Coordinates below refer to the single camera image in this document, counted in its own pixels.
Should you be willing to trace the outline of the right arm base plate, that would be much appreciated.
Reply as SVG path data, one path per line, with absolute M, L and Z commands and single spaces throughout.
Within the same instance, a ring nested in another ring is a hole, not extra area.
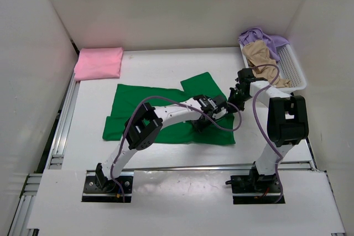
M 250 175 L 232 175 L 225 182 L 232 189 L 233 204 L 285 204 L 275 175 L 270 180 L 255 182 Z

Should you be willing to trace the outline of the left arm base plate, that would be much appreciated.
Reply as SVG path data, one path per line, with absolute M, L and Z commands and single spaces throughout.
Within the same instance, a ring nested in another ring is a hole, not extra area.
M 112 180 L 109 180 L 102 188 L 98 184 L 95 173 L 93 171 L 87 171 L 81 201 L 97 203 L 131 203 L 133 178 L 133 172 L 122 172 L 121 176 L 116 178 L 116 181 L 121 184 L 123 189 Z

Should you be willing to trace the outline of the green t shirt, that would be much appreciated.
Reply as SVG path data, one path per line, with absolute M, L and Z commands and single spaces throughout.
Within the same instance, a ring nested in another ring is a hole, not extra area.
M 111 114 L 106 117 L 102 139 L 105 141 L 119 141 L 123 135 L 125 124 L 129 121 L 137 105 L 147 97 L 161 96 L 176 102 L 186 103 L 194 96 L 205 95 L 215 97 L 223 95 L 221 89 L 214 81 L 209 72 L 193 76 L 180 82 L 182 90 L 173 88 L 145 87 L 119 84 L 112 103 Z M 173 124 L 177 120 L 176 115 L 170 114 L 166 106 L 171 103 L 150 99 L 148 103 L 157 111 L 157 116 L 168 120 L 163 122 L 163 127 L 155 142 L 162 144 L 210 144 L 210 145 L 233 145 L 236 143 L 234 133 L 218 129 L 211 124 L 202 132 L 198 132 L 190 121 L 182 120 Z

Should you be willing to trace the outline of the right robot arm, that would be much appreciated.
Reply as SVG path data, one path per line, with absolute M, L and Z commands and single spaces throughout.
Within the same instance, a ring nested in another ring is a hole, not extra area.
M 237 74 L 237 83 L 230 88 L 227 110 L 239 113 L 244 110 L 244 104 L 252 100 L 256 123 L 267 142 L 248 178 L 249 187 L 260 192 L 274 182 L 278 165 L 288 151 L 308 137 L 306 102 L 302 96 L 292 96 L 272 86 L 266 79 L 256 78 L 251 68 L 242 69 Z M 257 116 L 257 101 L 268 108 L 266 131 L 262 129 Z

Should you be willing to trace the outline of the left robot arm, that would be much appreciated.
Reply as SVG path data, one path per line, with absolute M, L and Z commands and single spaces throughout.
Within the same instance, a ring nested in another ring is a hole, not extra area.
M 112 191 L 132 156 L 150 147 L 161 130 L 184 122 L 202 131 L 227 114 L 227 101 L 223 96 L 210 98 L 198 95 L 183 102 L 162 96 L 151 96 L 142 101 L 124 124 L 118 146 L 109 157 L 96 166 L 95 183 L 103 192 Z

